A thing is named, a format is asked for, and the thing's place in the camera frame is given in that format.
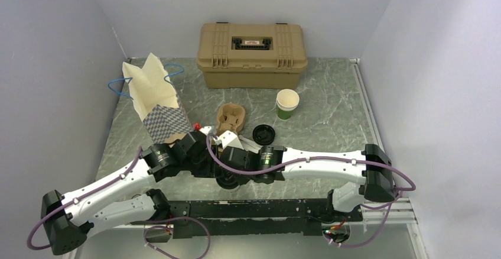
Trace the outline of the tan plastic toolbox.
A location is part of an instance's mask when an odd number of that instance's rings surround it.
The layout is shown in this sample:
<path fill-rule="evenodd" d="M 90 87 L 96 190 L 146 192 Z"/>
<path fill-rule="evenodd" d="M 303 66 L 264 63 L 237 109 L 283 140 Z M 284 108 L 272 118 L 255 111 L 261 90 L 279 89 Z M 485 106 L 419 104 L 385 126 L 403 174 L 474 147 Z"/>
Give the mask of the tan plastic toolbox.
<path fill-rule="evenodd" d="M 201 28 L 197 67 L 210 89 L 295 89 L 307 65 L 297 24 L 217 22 Z"/>

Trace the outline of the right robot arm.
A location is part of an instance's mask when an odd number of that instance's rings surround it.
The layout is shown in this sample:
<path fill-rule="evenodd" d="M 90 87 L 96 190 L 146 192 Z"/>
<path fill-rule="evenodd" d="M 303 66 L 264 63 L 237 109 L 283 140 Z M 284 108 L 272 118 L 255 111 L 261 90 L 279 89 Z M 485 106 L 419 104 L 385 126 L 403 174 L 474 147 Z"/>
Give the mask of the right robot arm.
<path fill-rule="evenodd" d="M 390 158 L 376 144 L 364 150 L 346 153 L 301 151 L 283 146 L 266 145 L 254 153 L 226 147 L 215 163 L 236 176 L 239 183 L 251 179 L 270 184 L 296 178 L 329 178 L 346 184 L 333 190 L 326 203 L 326 214 L 339 221 L 356 206 L 369 200 L 389 203 L 396 199 Z"/>

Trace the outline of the aluminium side rail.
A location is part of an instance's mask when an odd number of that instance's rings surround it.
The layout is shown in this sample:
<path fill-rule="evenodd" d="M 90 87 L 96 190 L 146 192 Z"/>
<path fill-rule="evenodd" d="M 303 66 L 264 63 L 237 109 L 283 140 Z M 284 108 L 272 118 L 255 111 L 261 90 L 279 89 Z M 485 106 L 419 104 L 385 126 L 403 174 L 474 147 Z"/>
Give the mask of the aluminium side rail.
<path fill-rule="evenodd" d="M 365 88 L 365 85 L 363 83 L 362 75 L 359 69 L 359 59 L 349 59 L 350 66 L 353 70 L 354 77 L 356 79 L 356 83 L 359 87 L 360 90 L 360 96 L 362 99 L 362 104 L 363 108 L 366 114 L 366 118 L 369 124 L 370 132 L 373 141 L 381 148 L 384 149 L 384 146 L 382 144 L 382 139 L 380 137 L 380 133 L 377 127 L 377 123 L 372 111 L 372 107 L 369 102 L 369 97 Z M 414 211 L 412 208 L 406 208 L 403 210 L 397 209 L 397 208 L 392 208 L 391 211 L 387 211 L 388 208 L 382 208 L 382 209 L 367 209 L 367 208 L 362 208 L 362 214 L 364 217 L 363 223 L 364 224 L 377 224 L 377 221 L 379 218 L 383 219 L 384 216 L 387 214 L 387 220 L 386 224 L 387 225 L 405 225 L 407 228 L 410 227 L 410 225 L 416 223 Z"/>

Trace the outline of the black cup lid stack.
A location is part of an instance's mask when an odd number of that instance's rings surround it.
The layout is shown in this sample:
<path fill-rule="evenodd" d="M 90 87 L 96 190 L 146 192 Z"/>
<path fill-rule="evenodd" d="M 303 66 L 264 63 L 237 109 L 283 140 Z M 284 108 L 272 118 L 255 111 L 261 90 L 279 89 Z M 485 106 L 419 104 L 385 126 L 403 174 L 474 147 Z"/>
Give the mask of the black cup lid stack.
<path fill-rule="evenodd" d="M 275 139 L 275 130 L 266 124 L 257 125 L 252 131 L 252 139 L 259 145 L 270 145 Z"/>

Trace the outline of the green paper cup stack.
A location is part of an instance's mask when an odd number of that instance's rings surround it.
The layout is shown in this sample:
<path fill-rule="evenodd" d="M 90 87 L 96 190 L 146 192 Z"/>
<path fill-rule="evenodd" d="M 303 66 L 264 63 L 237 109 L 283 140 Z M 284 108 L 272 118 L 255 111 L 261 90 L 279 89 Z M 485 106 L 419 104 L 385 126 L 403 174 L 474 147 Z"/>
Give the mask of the green paper cup stack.
<path fill-rule="evenodd" d="M 280 90 L 276 95 L 276 114 L 279 119 L 287 120 L 292 117 L 300 102 L 299 94 L 292 89 Z"/>

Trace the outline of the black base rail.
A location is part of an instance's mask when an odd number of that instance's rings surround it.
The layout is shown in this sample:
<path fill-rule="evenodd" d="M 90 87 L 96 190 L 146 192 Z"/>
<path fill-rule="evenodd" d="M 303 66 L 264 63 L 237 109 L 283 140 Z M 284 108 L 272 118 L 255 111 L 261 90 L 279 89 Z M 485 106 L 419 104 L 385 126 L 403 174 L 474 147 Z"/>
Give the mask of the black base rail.
<path fill-rule="evenodd" d="M 175 239 L 210 234 L 320 236 L 336 222 L 361 222 L 360 206 L 350 212 L 328 208 L 326 198 L 171 201 L 170 209 L 133 225 L 170 224 Z"/>

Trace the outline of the paper bag with blue handles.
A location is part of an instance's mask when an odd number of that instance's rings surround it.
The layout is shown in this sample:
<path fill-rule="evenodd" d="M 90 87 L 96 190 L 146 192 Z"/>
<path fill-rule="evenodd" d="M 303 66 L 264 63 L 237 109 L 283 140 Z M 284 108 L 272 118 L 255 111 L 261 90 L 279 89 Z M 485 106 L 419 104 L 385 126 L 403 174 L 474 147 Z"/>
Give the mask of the paper bag with blue handles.
<path fill-rule="evenodd" d="M 193 129 L 171 81 L 184 71 L 182 65 L 163 64 L 151 53 L 141 67 L 122 63 L 123 77 L 108 83 L 110 90 L 132 100 L 135 112 L 155 144 L 173 143 Z"/>

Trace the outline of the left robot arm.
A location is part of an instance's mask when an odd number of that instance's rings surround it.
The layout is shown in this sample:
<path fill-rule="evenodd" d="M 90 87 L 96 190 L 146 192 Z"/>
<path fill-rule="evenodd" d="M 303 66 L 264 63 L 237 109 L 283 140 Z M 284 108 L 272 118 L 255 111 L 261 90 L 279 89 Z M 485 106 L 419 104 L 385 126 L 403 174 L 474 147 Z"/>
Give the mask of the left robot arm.
<path fill-rule="evenodd" d="M 171 222 L 195 222 L 170 204 L 159 189 L 150 189 L 129 201 L 120 198 L 181 171 L 214 178 L 211 137 L 211 133 L 192 131 L 172 144 L 139 148 L 130 163 L 86 187 L 64 194 L 57 190 L 46 193 L 41 218 L 28 235 L 27 247 L 63 255 L 90 237 L 122 224 L 144 222 L 163 228 Z"/>

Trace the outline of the brown pulp cup carrier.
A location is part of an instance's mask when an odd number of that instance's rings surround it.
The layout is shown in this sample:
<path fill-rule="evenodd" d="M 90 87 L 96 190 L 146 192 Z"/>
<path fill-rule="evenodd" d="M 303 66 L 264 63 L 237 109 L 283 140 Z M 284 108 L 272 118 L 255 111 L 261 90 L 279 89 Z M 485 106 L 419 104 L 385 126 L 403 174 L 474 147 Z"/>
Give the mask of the brown pulp cup carrier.
<path fill-rule="evenodd" d="M 226 131 L 239 134 L 245 124 L 245 108 L 235 103 L 223 104 L 216 115 L 217 135 L 222 135 Z"/>

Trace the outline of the pile of wrapped straws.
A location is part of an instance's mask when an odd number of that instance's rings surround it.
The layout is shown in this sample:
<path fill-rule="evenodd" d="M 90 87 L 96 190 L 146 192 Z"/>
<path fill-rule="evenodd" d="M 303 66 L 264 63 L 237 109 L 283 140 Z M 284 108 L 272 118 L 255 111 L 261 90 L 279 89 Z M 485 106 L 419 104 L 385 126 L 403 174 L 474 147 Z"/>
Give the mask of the pile of wrapped straws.
<path fill-rule="evenodd" d="M 259 150 L 262 148 L 262 145 L 257 144 L 254 142 L 254 140 L 245 138 L 242 135 L 238 135 L 238 139 L 243 147 L 244 150 L 248 150 L 254 153 L 258 153 Z"/>

